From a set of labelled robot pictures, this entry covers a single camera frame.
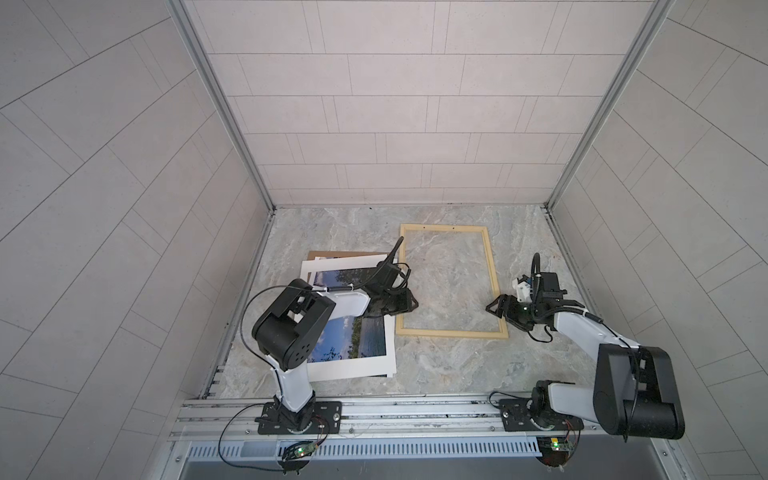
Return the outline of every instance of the side wall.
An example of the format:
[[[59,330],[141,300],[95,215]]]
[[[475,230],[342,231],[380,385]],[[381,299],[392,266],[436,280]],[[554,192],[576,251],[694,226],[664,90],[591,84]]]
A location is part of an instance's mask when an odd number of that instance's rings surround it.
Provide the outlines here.
[[[553,210],[600,313],[670,353],[700,478],[768,478],[765,25],[678,0]]]
[[[4,0],[0,32],[0,477],[139,478],[267,210],[162,0]]]
[[[185,5],[277,204],[526,204],[650,2]]]

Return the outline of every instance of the black mounting plate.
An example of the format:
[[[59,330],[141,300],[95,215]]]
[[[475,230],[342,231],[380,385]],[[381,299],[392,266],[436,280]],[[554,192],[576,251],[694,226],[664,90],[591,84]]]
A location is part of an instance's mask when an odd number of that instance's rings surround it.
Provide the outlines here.
[[[529,401],[529,399],[500,399],[498,401],[498,408],[502,411],[502,423],[505,432],[549,432],[549,430],[540,429],[531,420],[531,413],[528,411]],[[567,430],[566,420],[571,423],[571,427],[573,427],[571,430],[584,429],[584,422],[578,417],[555,412],[551,412],[549,416],[553,424],[557,425],[560,422],[563,425],[563,428],[555,426],[554,430]]]
[[[339,414],[339,419],[334,420],[333,416],[337,413]],[[341,423],[341,402],[315,402],[312,415],[323,417],[326,420],[326,423],[330,426],[330,431],[328,433],[339,433]],[[259,423],[259,435],[290,435],[294,433],[277,422],[275,402],[264,404],[264,408],[261,411],[261,418],[266,419],[268,422]],[[319,423],[313,420],[310,423],[310,427],[305,432],[301,433],[306,435],[317,435],[318,433],[325,434],[325,431],[321,432]]]

